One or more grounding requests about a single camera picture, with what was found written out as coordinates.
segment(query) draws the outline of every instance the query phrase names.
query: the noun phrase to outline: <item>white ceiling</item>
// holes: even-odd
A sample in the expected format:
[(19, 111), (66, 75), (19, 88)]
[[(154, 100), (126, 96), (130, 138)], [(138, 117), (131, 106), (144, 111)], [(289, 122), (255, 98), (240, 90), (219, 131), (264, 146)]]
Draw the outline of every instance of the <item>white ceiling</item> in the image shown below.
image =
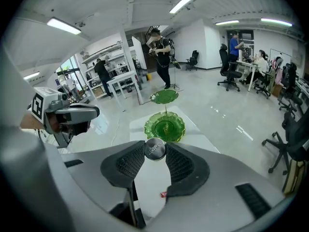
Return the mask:
[[(303, 36), (293, 10), (284, 0), (194, 0), (175, 15), (170, 14), (178, 1), (24, 0), (4, 42), (14, 63), (20, 71), (25, 71), (42, 65), (56, 69), (70, 55), (119, 27), (128, 31), (169, 25), (165, 31), (169, 33), (200, 18), (208, 18), (213, 23), (239, 19), (237, 28), (267, 29), (298, 39)], [(47, 26), (46, 22), (53, 16), (76, 26), (84, 22), (82, 33), (73, 35)], [(294, 26), (287, 29), (262, 24), (261, 17), (289, 21)]]

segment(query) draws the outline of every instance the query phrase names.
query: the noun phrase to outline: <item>shelving unit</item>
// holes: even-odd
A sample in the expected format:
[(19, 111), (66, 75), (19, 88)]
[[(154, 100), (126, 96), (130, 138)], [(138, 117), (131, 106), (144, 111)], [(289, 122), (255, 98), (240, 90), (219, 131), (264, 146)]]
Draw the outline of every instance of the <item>shelving unit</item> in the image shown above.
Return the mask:
[[(116, 70), (118, 70), (118, 69), (120, 69), (120, 68), (122, 68), (122, 67), (127, 67), (127, 68), (128, 68), (128, 71), (135, 70), (135, 67), (134, 67), (134, 66), (133, 66), (133, 67), (129, 66), (129, 63), (128, 63), (127, 58), (126, 58), (126, 55), (125, 55), (125, 51), (124, 51), (124, 49), (123, 49), (123, 44), (122, 44), (121, 41), (118, 41), (117, 44), (115, 44), (115, 45), (112, 45), (112, 46), (110, 46), (110, 47), (108, 47), (108, 48), (105, 48), (105, 49), (102, 49), (102, 50), (96, 52), (95, 54), (91, 55), (90, 57), (88, 57), (87, 59), (85, 59), (85, 60), (82, 62), (82, 64), (85, 64), (86, 67), (87, 67), (87, 70), (86, 70), (85, 72), (83, 72), (84, 79), (85, 79), (85, 81), (87, 82), (87, 85), (88, 85), (88, 87), (89, 87), (89, 90), (91, 91), (91, 93), (93, 94), (93, 96), (94, 96), (95, 98), (101, 98), (101, 97), (105, 96), (106, 93), (105, 93), (105, 90), (102, 88), (102, 86), (103, 86), (102, 84), (96, 85), (96, 86), (94, 86), (94, 87), (90, 87), (89, 82), (98, 79), (99, 76), (95, 76), (95, 77), (91, 78), (90, 80), (87, 80), (87, 78), (86, 78), (85, 75), (86, 75), (88, 72), (91, 72), (92, 76), (94, 76), (94, 74), (95, 74), (95, 72), (94, 72), (94, 66), (89, 68), (89, 67), (88, 67), (88, 64), (89, 64), (90, 62), (95, 61), (96, 59), (98, 59), (99, 57), (101, 57), (101, 56), (103, 56), (103, 55), (105, 55), (105, 54), (107, 54), (107, 53), (111, 53), (111, 54), (112, 54), (113, 52), (118, 51), (118, 50), (120, 50), (120, 49), (122, 49), (122, 52), (123, 52), (123, 53), (118, 54), (118, 55), (116, 55), (116, 56), (112, 56), (112, 57), (109, 58), (108, 60), (109, 60), (110, 63), (113, 63), (113, 62), (116, 62), (116, 61), (117, 61), (117, 62), (120, 62), (120, 61), (123, 60), (125, 64), (122, 63), (122, 65), (118, 65), (117, 67), (108, 70), (108, 73), (111, 73), (112, 71), (116, 71)], [(132, 85), (132, 84), (126, 84), (126, 85), (122, 85), (121, 87), (115, 87), (115, 90), (119, 90), (120, 88), (125, 88), (125, 87), (130, 86), (130, 85)], [(102, 91), (103, 91), (103, 94), (101, 94), (101, 95), (99, 95), (99, 96), (95, 96), (93, 90), (96, 89), (96, 88), (98, 88), (98, 87), (101, 87), (101, 89), (102, 89)]]

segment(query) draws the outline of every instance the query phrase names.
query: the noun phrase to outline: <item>man in blue shirt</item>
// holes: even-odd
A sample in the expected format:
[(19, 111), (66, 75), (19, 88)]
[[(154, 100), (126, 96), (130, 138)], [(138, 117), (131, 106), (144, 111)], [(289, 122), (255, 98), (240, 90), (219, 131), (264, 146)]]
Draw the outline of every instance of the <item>man in blue shirt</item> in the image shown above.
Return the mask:
[[(243, 42), (238, 44), (237, 39), (238, 39), (238, 32), (233, 31), (233, 38), (231, 38), (230, 40), (230, 62), (236, 62), (238, 60), (239, 49), (243, 45)], [(231, 66), (231, 68), (234, 71), (236, 68), (236, 64), (234, 64), (234, 66)]]

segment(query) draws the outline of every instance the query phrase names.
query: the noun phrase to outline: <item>glossy white floor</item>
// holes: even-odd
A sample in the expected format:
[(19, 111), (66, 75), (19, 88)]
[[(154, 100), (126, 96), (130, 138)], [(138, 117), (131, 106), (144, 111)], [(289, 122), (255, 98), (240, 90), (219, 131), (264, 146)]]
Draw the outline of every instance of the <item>glossy white floor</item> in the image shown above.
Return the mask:
[[(174, 69), (169, 72), (174, 83)], [(164, 87), (157, 73), (152, 73), (152, 77), (141, 91), (145, 102), (149, 101), (152, 93)], [(176, 70), (179, 97), (167, 108), (178, 106), (222, 154), (239, 159), (281, 189), (285, 179), (282, 176), (284, 162), (282, 160), (274, 173), (268, 174), (268, 168), (279, 152), (269, 144), (263, 147), (261, 142), (271, 139), (275, 131), (285, 139), (281, 127), (284, 111), (279, 111), (276, 97), (266, 100), (265, 95), (256, 94), (253, 88), (248, 92), (248, 87), (241, 84), (240, 92), (233, 88), (226, 92), (224, 85), (217, 86), (217, 82), (223, 79), (219, 69)], [(136, 91), (126, 95), (125, 100), (122, 95), (118, 96), (125, 112), (120, 111), (115, 99), (92, 101), (100, 108), (100, 116), (92, 121), (87, 133), (74, 137), (63, 153), (96, 150), (128, 142), (131, 121), (164, 109), (164, 106), (152, 102), (139, 105)]]

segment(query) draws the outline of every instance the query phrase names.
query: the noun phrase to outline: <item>green glass plate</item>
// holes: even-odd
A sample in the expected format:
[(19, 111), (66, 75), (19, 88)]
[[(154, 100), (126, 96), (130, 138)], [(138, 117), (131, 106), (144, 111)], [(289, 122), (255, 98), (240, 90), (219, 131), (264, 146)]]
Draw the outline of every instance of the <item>green glass plate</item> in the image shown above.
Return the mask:
[(176, 100), (178, 96), (175, 90), (166, 89), (152, 94), (150, 100), (157, 104), (166, 104)]
[(184, 121), (173, 112), (157, 113), (145, 123), (144, 132), (147, 139), (158, 137), (165, 142), (179, 142), (185, 133)]

